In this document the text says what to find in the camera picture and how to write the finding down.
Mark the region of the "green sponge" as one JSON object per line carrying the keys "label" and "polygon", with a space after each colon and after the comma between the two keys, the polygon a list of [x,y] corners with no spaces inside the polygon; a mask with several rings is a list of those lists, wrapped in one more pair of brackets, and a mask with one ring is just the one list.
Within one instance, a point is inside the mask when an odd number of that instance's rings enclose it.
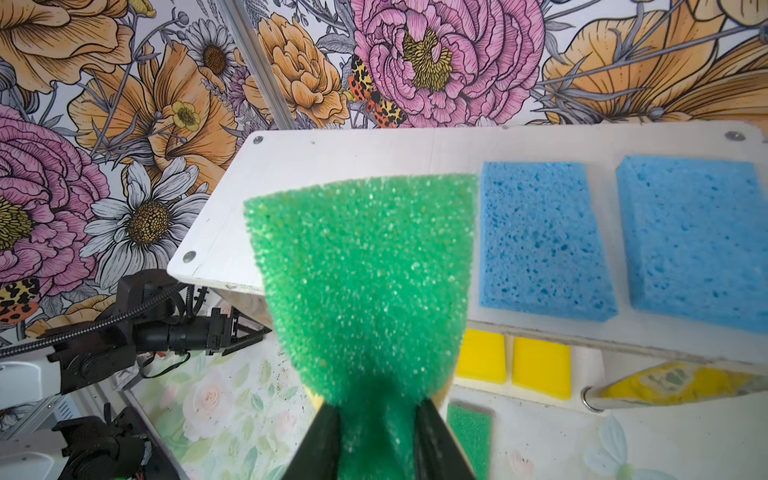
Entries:
{"label": "green sponge", "polygon": [[338,409],[343,479],[411,479],[417,405],[452,378],[469,303],[479,181],[392,176],[244,204],[280,344]]}
{"label": "green sponge", "polygon": [[448,405],[447,423],[478,480],[487,480],[490,475],[492,421],[487,410],[462,403]]}

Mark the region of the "blue sponge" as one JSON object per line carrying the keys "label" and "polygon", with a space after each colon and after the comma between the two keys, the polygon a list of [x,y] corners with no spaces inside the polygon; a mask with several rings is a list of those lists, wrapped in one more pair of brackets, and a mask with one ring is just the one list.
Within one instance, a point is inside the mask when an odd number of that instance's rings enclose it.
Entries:
{"label": "blue sponge", "polygon": [[628,156],[616,170],[631,305],[767,330],[767,199],[750,162]]}
{"label": "blue sponge", "polygon": [[481,181],[482,306],[597,322],[618,314],[584,164],[487,162]]}

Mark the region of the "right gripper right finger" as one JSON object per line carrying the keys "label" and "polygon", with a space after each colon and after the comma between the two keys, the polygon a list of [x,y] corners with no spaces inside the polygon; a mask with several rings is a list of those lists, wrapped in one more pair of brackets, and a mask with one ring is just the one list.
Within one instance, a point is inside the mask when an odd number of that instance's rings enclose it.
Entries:
{"label": "right gripper right finger", "polygon": [[414,461],[418,480],[475,480],[470,463],[431,399],[416,408]]}

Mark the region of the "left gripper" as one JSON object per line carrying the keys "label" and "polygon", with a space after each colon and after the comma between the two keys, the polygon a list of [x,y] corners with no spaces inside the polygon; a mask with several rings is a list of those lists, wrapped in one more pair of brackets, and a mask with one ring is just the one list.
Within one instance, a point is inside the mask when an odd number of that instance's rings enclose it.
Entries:
{"label": "left gripper", "polygon": [[193,351],[230,355],[260,343],[272,329],[235,307],[231,314],[203,306],[206,287],[184,284],[161,269],[118,282],[115,302],[96,320],[46,332],[60,367],[61,392],[71,393],[136,363],[141,354]]}

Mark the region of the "yellow sponge front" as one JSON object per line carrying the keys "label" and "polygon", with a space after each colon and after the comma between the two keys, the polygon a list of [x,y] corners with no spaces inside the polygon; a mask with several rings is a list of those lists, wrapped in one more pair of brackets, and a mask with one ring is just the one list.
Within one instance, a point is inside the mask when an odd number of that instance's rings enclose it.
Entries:
{"label": "yellow sponge front", "polygon": [[515,338],[512,382],[518,387],[557,399],[572,396],[571,350],[559,343]]}

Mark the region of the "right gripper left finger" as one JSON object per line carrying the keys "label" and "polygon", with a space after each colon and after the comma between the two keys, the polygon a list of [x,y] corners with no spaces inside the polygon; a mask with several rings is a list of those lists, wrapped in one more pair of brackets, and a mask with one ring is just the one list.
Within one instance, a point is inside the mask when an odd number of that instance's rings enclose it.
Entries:
{"label": "right gripper left finger", "polygon": [[341,455],[341,415],[324,403],[286,468],[283,480],[336,480]]}

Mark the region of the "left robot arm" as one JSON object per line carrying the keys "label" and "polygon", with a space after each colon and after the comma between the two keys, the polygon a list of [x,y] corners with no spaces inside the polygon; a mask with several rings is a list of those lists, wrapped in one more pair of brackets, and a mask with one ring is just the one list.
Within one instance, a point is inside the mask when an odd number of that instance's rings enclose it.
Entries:
{"label": "left robot arm", "polygon": [[132,388],[173,354],[227,356],[267,327],[204,306],[207,291],[162,269],[119,281],[91,322],[53,328],[1,351],[1,475],[5,479],[180,479],[184,473]]}

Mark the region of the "yellow sponge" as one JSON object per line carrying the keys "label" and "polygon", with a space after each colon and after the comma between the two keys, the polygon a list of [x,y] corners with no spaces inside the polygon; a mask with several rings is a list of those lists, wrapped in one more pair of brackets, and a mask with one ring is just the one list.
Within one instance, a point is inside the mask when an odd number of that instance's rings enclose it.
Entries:
{"label": "yellow sponge", "polygon": [[559,343],[515,338],[512,382],[518,387],[557,399],[572,396],[571,350]]}
{"label": "yellow sponge", "polygon": [[505,338],[501,334],[467,329],[456,375],[462,379],[503,384],[507,379]]}

